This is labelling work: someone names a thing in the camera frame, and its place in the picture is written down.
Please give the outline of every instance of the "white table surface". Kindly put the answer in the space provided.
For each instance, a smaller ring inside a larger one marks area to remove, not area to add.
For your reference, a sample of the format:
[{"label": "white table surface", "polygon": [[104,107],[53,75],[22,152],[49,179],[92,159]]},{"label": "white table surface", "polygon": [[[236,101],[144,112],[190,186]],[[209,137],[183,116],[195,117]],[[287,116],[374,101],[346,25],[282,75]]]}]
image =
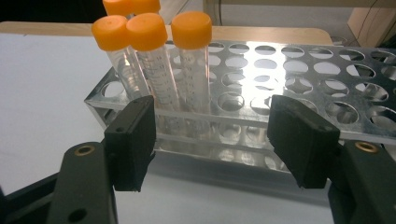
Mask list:
[{"label": "white table surface", "polygon": [[[83,100],[111,64],[92,37],[0,34],[0,186],[59,171],[70,147],[101,141]],[[326,190],[290,175],[160,153],[142,192],[117,192],[120,223],[332,223]]]}]

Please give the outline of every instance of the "orange screw cap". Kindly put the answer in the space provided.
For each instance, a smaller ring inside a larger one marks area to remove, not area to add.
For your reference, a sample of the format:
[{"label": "orange screw cap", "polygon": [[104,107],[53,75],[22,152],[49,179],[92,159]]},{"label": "orange screw cap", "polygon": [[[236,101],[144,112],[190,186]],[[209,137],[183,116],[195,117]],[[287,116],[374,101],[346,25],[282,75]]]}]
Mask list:
[{"label": "orange screw cap", "polygon": [[132,0],[103,0],[103,5],[108,16],[128,16],[133,13]]},{"label": "orange screw cap", "polygon": [[212,21],[204,12],[180,13],[172,19],[172,36],[180,49],[201,49],[212,40]]},{"label": "orange screw cap", "polygon": [[106,16],[94,22],[92,33],[99,48],[114,51],[128,47],[126,22],[127,19],[119,15]]},{"label": "orange screw cap", "polygon": [[158,13],[161,9],[160,0],[132,0],[134,14]]},{"label": "orange screw cap", "polygon": [[145,13],[126,23],[130,44],[136,50],[150,51],[165,44],[168,39],[163,18],[155,13]]}]

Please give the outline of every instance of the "test tube rack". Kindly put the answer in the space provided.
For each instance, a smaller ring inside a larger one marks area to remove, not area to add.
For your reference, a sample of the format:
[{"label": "test tube rack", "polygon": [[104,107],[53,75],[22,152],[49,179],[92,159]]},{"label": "test tube rack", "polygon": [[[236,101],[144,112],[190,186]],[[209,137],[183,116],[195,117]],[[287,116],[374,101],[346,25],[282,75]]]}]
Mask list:
[{"label": "test tube rack", "polygon": [[[167,42],[175,81],[183,85],[177,48]],[[298,99],[341,130],[341,139],[382,144],[396,158],[396,50],[217,41],[209,45],[210,114],[157,116],[207,120],[207,137],[157,129],[155,149],[213,161],[288,171],[266,137],[273,94]],[[85,103],[103,128],[129,103],[110,69]]]}]

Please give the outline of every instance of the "orange cap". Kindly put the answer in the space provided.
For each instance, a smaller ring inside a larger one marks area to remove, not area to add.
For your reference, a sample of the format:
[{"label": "orange cap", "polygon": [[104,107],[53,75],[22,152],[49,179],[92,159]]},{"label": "orange cap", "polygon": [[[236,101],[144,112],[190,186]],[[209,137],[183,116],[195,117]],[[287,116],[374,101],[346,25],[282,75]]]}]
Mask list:
[{"label": "orange cap", "polygon": [[172,19],[172,36],[180,49],[200,49],[212,40],[212,21],[204,12],[180,13]]},{"label": "orange cap", "polygon": [[94,22],[92,33],[99,48],[105,51],[113,51],[128,47],[126,22],[127,19],[119,15],[106,16]]},{"label": "orange cap", "polygon": [[145,13],[126,23],[130,44],[136,50],[150,51],[165,44],[168,39],[163,18],[155,13]]},{"label": "orange cap", "polygon": [[103,0],[108,16],[128,16],[133,13],[132,0]]},{"label": "orange cap", "polygon": [[131,0],[134,14],[158,13],[161,9],[160,0]]}]

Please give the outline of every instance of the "centrifuge tube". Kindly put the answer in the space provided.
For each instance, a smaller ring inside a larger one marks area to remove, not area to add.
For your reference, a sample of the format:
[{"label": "centrifuge tube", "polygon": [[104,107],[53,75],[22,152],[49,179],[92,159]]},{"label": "centrifuge tube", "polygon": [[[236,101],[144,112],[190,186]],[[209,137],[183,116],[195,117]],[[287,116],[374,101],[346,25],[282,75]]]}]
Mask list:
[{"label": "centrifuge tube", "polygon": [[[167,33],[161,16],[145,13],[127,22],[130,43],[137,50],[143,72],[148,77],[158,106],[167,110],[180,110],[175,80],[172,74],[165,42]],[[178,133],[183,119],[166,117],[165,130]]]},{"label": "centrifuge tube", "polygon": [[130,0],[134,8],[134,14],[159,13],[161,9],[160,0]]},{"label": "centrifuge tube", "polygon": [[132,101],[150,95],[147,82],[129,43],[127,19],[113,15],[103,17],[92,25],[92,33],[100,49],[106,51],[128,98]]},{"label": "centrifuge tube", "polygon": [[[210,112],[209,63],[207,46],[212,40],[212,22],[203,12],[191,11],[175,16],[171,24],[179,48],[181,70],[186,84],[186,105],[190,112]],[[209,122],[190,120],[194,135],[209,132]]]},{"label": "centrifuge tube", "polygon": [[107,16],[120,15],[128,20],[134,16],[132,0],[103,0]]}]

